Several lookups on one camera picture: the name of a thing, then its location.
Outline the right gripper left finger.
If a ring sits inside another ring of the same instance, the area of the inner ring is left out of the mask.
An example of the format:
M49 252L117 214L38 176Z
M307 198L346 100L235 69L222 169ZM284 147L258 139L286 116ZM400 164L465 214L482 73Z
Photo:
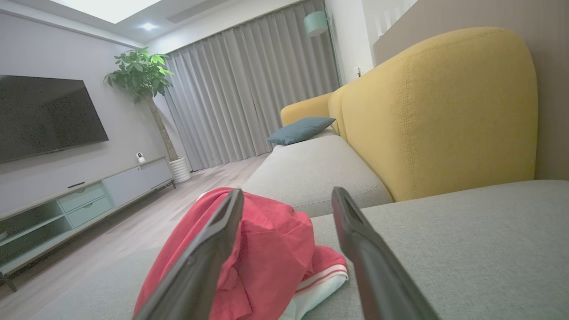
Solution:
M135 320L207 320L221 268L231 256L242 217L244 195L233 189L181 253Z

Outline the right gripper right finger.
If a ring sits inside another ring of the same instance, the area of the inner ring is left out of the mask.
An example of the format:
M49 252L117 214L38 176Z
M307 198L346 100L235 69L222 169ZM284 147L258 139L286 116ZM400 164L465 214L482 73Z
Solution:
M437 320L427 298L343 187L332 193L343 254L354 266L366 320Z

